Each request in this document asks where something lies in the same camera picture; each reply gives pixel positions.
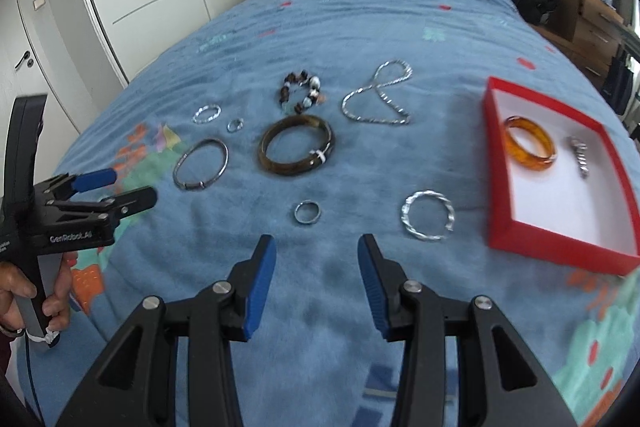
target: black cable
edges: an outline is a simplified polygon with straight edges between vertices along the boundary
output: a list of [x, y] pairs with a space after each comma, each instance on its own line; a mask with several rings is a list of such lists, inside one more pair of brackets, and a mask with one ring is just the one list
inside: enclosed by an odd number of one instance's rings
[[29, 355], [29, 337], [26, 335], [24, 336], [24, 342], [24, 350], [27, 355], [27, 373], [29, 373], [29, 383], [31, 384], [31, 394], [33, 394], [33, 401], [36, 403], [38, 414], [40, 415], [40, 422], [45, 426], [44, 416], [42, 415], [42, 409], [40, 408], [40, 402], [38, 401], [38, 395], [36, 395], [36, 387], [33, 384], [33, 375], [31, 374], [31, 357]]

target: light switch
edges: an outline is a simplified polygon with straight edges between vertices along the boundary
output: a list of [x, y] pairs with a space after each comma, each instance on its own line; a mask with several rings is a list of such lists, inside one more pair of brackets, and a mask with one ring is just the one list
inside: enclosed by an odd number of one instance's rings
[[33, 1], [33, 8], [34, 8], [34, 10], [37, 11], [40, 8], [42, 8], [46, 3], [47, 3], [46, 0], [35, 0], [35, 1]]

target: jewelry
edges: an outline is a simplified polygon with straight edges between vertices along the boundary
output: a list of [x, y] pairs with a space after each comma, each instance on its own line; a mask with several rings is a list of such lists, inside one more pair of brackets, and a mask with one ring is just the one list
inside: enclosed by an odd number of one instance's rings
[[[277, 163], [267, 158], [267, 148], [271, 141], [282, 131], [289, 127], [296, 127], [299, 125], [306, 125], [309, 127], [316, 127], [324, 132], [324, 141], [322, 145], [315, 151], [311, 151], [309, 156], [306, 156], [300, 161], [293, 163]], [[331, 154], [335, 145], [334, 132], [324, 120], [310, 114], [300, 114], [294, 116], [288, 116], [279, 122], [273, 124], [260, 140], [258, 147], [258, 159], [262, 167], [269, 172], [279, 174], [280, 176], [294, 176], [296, 174], [302, 174], [318, 168], [326, 162], [326, 159]]]
[[[222, 167], [220, 168], [218, 173], [215, 176], [213, 176], [210, 180], [206, 180], [206, 181], [203, 181], [203, 182], [196, 182], [196, 183], [184, 183], [184, 182], [181, 182], [178, 179], [178, 171], [180, 170], [180, 167], [182, 167], [182, 164], [184, 163], [184, 161], [193, 152], [195, 152], [196, 150], [198, 150], [201, 147], [204, 147], [206, 145], [216, 145], [217, 147], [222, 149], [222, 153], [223, 153]], [[196, 143], [196, 145], [191, 147], [186, 153], [184, 153], [180, 157], [180, 159], [178, 160], [178, 163], [175, 165], [175, 168], [174, 168], [174, 183], [178, 186], [178, 188], [181, 188], [182, 190], [199, 190], [199, 189], [207, 188], [207, 187], [209, 187], [209, 185], [212, 185], [213, 183], [218, 181], [220, 176], [222, 176], [222, 173], [225, 171], [226, 165], [228, 164], [228, 162], [229, 162], [229, 149], [226, 148], [226, 145], [222, 140], [219, 140], [218, 138], [207, 138], [207, 139], [204, 139], [204, 140], [199, 141], [198, 143]]]
[[568, 140], [569, 146], [574, 150], [575, 159], [577, 160], [578, 167], [580, 168], [580, 176], [582, 176], [582, 179], [586, 179], [589, 176], [587, 156], [584, 154], [587, 150], [587, 145], [586, 143], [578, 140], [575, 136], [570, 136]]
[[6, 337], [9, 337], [10, 339], [17, 339], [24, 335], [24, 328], [20, 330], [10, 330], [9, 328], [4, 327], [2, 324], [0, 324], [0, 333]]
[[[211, 115], [209, 118], [200, 118], [200, 115], [209, 109], [212, 109], [214, 111], [213, 115]], [[196, 111], [196, 114], [193, 115], [192, 120], [193, 123], [209, 123], [210, 121], [214, 121], [217, 117], [219, 117], [221, 112], [222, 109], [217, 103], [214, 103], [212, 105], [205, 105], [204, 107], [201, 107]]]
[[[544, 156], [536, 156], [524, 149], [513, 136], [511, 136], [510, 128], [516, 127], [527, 131], [542, 146], [545, 153]], [[532, 171], [543, 171], [548, 169], [556, 161], [558, 154], [556, 146], [551, 137], [534, 121], [523, 116], [510, 116], [504, 121], [504, 137], [505, 147], [509, 155], [519, 164]]]
[[[392, 64], [399, 64], [400, 66], [402, 66], [404, 68], [404, 71], [402, 72], [402, 76], [399, 76], [398, 78], [395, 78], [389, 82], [385, 82], [383, 84], [377, 84], [376, 81], [378, 80], [378, 76], [380, 75], [380, 72], [385, 69], [386, 67], [392, 65]], [[411, 75], [414, 74], [414, 70], [412, 69], [412, 67], [405, 62], [404, 60], [390, 60], [388, 62], [385, 62], [384, 64], [381, 64], [378, 69], [376, 70], [376, 73], [374, 73], [373, 78], [371, 80], [371, 84], [369, 84], [369, 86], [365, 86], [365, 87], [361, 87], [360, 89], [356, 89], [355, 91], [351, 91], [347, 96], [344, 97], [344, 99], [342, 100], [342, 113], [343, 115], [345, 115], [347, 118], [351, 118], [351, 120], [355, 120], [358, 122], [364, 122], [364, 123], [386, 123], [389, 125], [406, 125], [409, 123], [409, 119], [411, 118], [411, 115], [404, 110], [402, 107], [400, 107], [399, 105], [395, 104], [393, 102], [393, 100], [391, 100], [391, 98], [389, 98], [389, 96], [382, 91], [383, 87], [388, 87], [388, 86], [393, 86], [395, 84], [399, 84], [400, 82], [404, 82], [405, 80], [408, 80]], [[398, 113], [400, 116], [404, 117], [401, 118], [400, 120], [384, 120], [382, 118], [369, 118], [367, 116], [358, 116], [356, 114], [353, 114], [352, 112], [350, 112], [347, 109], [347, 102], [349, 102], [349, 99], [352, 96], [355, 96], [356, 94], [360, 94], [363, 93], [365, 91], [368, 91], [369, 89], [375, 89], [376, 92], [378, 93], [378, 96], [382, 99], [383, 102], [386, 103], [386, 105], [388, 105], [389, 107], [391, 107], [396, 113]]]
[[400, 211], [400, 219], [404, 223], [404, 227], [407, 231], [413, 236], [417, 237], [421, 241], [441, 241], [446, 239], [445, 235], [426, 235], [424, 233], [418, 232], [414, 229], [411, 222], [409, 222], [409, 209], [415, 200], [418, 198], [436, 198], [440, 200], [444, 207], [447, 209], [447, 224], [444, 226], [445, 229], [449, 230], [449, 232], [453, 232], [453, 223], [456, 220], [456, 214], [453, 210], [453, 205], [451, 201], [447, 200], [442, 194], [439, 192], [434, 192], [433, 190], [422, 190], [419, 192], [414, 192], [411, 196], [404, 200], [404, 205], [402, 206], [402, 210]]
[[238, 132], [244, 127], [244, 120], [242, 118], [235, 118], [226, 124], [226, 130], [229, 132]]
[[[314, 206], [316, 208], [316, 215], [308, 220], [301, 219], [298, 212], [303, 206]], [[322, 208], [320, 208], [318, 203], [312, 200], [304, 200], [301, 203], [298, 203], [298, 206], [296, 206], [296, 209], [293, 211], [293, 217], [296, 218], [296, 221], [299, 222], [300, 225], [312, 225], [317, 223], [318, 219], [320, 219], [320, 214], [322, 214]]]
[[302, 114], [305, 110], [318, 103], [318, 101], [322, 102], [320, 95], [320, 79], [317, 76], [309, 78], [308, 73], [304, 70], [300, 73], [300, 76], [296, 76], [295, 73], [289, 73], [284, 79], [283, 86], [280, 88], [280, 107], [287, 114], [290, 88], [292, 84], [296, 83], [300, 87], [309, 86], [308, 95], [306, 95], [302, 102], [298, 102], [293, 108], [296, 114]]

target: orange bracelet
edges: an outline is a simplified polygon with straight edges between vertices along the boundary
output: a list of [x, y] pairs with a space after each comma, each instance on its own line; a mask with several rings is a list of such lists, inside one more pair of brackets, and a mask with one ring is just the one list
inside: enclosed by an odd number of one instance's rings
[[[524, 149], [511, 136], [510, 128], [517, 127], [527, 131], [542, 146], [544, 156], [536, 156]], [[519, 164], [533, 171], [543, 171], [548, 169], [556, 161], [558, 156], [556, 146], [551, 137], [537, 123], [524, 118], [523, 116], [510, 116], [504, 121], [505, 145], [509, 155]]]

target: red box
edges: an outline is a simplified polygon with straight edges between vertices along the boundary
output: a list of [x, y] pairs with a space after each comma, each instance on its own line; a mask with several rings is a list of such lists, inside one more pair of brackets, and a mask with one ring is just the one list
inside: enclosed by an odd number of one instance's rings
[[[640, 264], [640, 214], [618, 152], [604, 127], [526, 87], [491, 77], [484, 95], [491, 179], [489, 246], [598, 273], [627, 275]], [[551, 136], [558, 159], [531, 171], [507, 153], [503, 121], [524, 116]], [[568, 145], [588, 146], [582, 179]]]

